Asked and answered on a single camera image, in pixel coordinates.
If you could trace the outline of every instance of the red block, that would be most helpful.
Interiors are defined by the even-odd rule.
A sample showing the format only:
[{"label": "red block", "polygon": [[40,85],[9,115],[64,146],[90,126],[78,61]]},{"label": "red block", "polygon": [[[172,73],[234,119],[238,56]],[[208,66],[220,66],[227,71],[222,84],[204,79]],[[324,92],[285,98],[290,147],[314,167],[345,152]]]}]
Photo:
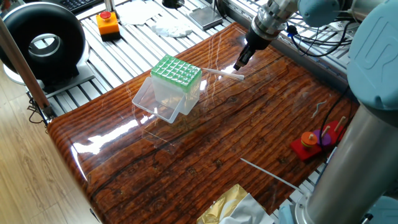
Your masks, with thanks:
[{"label": "red block", "polygon": [[[337,130],[337,132],[335,132],[335,128],[338,124],[338,121],[332,121],[328,124],[325,125],[325,127],[330,126],[330,129],[328,131],[328,134],[331,137],[331,145],[328,147],[324,147],[324,150],[326,152],[333,150],[335,144],[336,144],[336,140],[337,137],[339,135],[339,133],[343,130],[343,126],[340,126]],[[294,140],[292,143],[290,143],[290,147],[293,149],[293,151],[296,153],[296,155],[298,156],[298,158],[300,158],[301,161],[303,162],[307,162],[309,161],[311,158],[317,156],[318,154],[320,154],[322,152],[321,147],[319,145],[316,145],[314,147],[311,148],[306,148],[303,146],[303,144],[301,143],[301,139],[296,139]]]}]

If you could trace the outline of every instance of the red button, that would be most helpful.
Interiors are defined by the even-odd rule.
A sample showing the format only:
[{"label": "red button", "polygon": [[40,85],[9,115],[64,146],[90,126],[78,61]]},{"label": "red button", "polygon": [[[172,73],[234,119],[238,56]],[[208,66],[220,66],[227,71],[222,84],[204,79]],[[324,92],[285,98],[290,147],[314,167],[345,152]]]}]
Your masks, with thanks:
[{"label": "red button", "polygon": [[109,19],[110,17],[111,17],[111,13],[110,12],[107,12],[107,11],[105,11],[105,12],[101,12],[101,14],[99,14],[99,16],[102,18],[102,19]]}]

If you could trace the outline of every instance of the white plastic straw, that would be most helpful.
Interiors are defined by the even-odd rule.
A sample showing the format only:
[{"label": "white plastic straw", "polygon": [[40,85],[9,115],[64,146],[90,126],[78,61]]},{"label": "white plastic straw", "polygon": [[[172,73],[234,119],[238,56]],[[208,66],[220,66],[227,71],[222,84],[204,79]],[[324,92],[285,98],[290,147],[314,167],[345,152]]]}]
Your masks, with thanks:
[{"label": "white plastic straw", "polygon": [[219,75],[226,75],[226,76],[229,76],[229,77],[238,78],[240,80],[244,79],[244,75],[237,75],[237,74],[232,74],[232,73],[228,73],[228,72],[222,72],[222,71],[211,69],[211,68],[203,68],[203,70],[206,70],[208,72],[217,73]]},{"label": "white plastic straw", "polygon": [[244,161],[245,163],[249,164],[250,166],[253,166],[253,167],[257,168],[257,169],[259,169],[259,170],[265,172],[266,174],[270,175],[271,177],[273,177],[273,178],[275,178],[275,179],[277,179],[277,180],[283,182],[284,184],[286,184],[286,185],[292,187],[293,189],[298,190],[301,194],[305,194],[305,192],[302,191],[300,188],[298,188],[298,187],[294,186],[293,184],[287,182],[286,180],[284,180],[284,179],[278,177],[277,175],[275,175],[275,174],[273,174],[273,173],[271,173],[271,172],[268,172],[268,171],[266,171],[265,169],[263,169],[263,168],[261,168],[261,167],[259,167],[259,166],[256,166],[256,165],[254,165],[253,163],[251,163],[251,162],[249,162],[249,161],[247,161],[247,160],[245,160],[245,159],[243,159],[243,158],[241,158],[241,160]]}]

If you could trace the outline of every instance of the purple object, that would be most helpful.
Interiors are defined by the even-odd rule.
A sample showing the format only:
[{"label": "purple object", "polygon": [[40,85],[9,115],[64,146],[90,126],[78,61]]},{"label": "purple object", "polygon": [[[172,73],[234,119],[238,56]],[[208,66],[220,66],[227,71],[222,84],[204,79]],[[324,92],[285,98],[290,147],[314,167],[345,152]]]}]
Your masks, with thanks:
[{"label": "purple object", "polygon": [[[317,138],[318,138],[318,145],[320,145],[320,144],[321,144],[321,143],[320,143],[321,131],[318,129],[318,130],[314,131],[313,133],[314,133],[314,135],[317,136]],[[330,146],[330,144],[331,144],[331,137],[330,137],[330,135],[329,135],[328,133],[326,133],[326,134],[324,135],[324,137],[322,138],[322,144],[323,144],[323,146]]]}]

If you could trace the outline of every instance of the yellow wrapper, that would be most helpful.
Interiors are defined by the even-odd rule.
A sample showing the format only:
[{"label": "yellow wrapper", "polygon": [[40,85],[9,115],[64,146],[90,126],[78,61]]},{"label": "yellow wrapper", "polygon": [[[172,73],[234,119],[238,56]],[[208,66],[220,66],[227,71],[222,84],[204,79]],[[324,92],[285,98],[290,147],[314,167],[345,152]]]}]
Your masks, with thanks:
[{"label": "yellow wrapper", "polygon": [[234,185],[198,218],[197,224],[218,224],[220,217],[230,216],[247,194],[239,184]]}]

